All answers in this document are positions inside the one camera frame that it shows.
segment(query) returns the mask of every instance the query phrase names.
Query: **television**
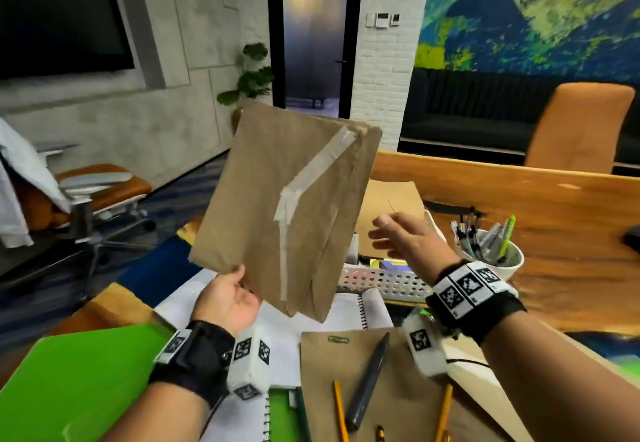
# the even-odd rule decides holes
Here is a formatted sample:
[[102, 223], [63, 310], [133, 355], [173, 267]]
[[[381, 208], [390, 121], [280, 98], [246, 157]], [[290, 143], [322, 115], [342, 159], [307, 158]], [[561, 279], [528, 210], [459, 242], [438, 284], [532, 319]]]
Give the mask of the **television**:
[[116, 0], [0, 0], [0, 80], [133, 67]]

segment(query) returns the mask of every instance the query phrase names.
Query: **white cloth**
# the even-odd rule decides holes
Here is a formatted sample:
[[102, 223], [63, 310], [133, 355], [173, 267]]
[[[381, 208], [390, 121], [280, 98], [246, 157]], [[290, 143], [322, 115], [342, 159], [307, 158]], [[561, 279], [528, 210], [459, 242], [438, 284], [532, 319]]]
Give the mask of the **white cloth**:
[[[38, 152], [18, 132], [0, 118], [0, 153], [12, 170], [41, 190], [60, 210], [71, 207], [58, 182], [47, 169]], [[7, 248], [33, 244], [9, 175], [0, 161], [0, 240]]]

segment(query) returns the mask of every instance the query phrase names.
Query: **colorful wall mural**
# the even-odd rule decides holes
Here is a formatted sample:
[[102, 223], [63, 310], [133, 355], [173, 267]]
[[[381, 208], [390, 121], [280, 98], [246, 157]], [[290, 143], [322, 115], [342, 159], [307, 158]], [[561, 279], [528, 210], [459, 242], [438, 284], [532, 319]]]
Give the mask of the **colorful wall mural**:
[[640, 0], [427, 0], [415, 66], [640, 83]]

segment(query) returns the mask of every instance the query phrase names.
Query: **dark couch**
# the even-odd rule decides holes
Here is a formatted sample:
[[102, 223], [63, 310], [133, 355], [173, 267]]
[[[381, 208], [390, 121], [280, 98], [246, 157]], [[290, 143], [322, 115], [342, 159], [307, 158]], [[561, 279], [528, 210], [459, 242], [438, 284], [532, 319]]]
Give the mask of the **dark couch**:
[[[526, 152], [548, 100], [568, 81], [572, 80], [415, 68], [401, 137]], [[616, 161], [640, 164], [637, 96], [620, 134]]]

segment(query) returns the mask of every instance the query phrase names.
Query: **potted plant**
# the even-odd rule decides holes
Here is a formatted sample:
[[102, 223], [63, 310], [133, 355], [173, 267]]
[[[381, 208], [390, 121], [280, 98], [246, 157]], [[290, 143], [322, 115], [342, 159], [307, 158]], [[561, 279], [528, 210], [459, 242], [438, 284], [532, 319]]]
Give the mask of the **potted plant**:
[[[222, 105], [233, 105], [240, 100], [241, 96], [247, 98], [257, 98], [259, 96], [268, 95], [271, 92], [269, 85], [273, 81], [273, 72], [271, 66], [259, 67], [259, 64], [267, 57], [268, 50], [263, 42], [254, 42], [247, 44], [242, 50], [244, 56], [249, 58], [252, 65], [247, 69], [245, 66], [244, 73], [236, 84], [235, 90], [228, 90], [219, 93], [216, 99]], [[234, 133], [238, 127], [242, 109], [236, 108], [231, 115], [231, 123]]]

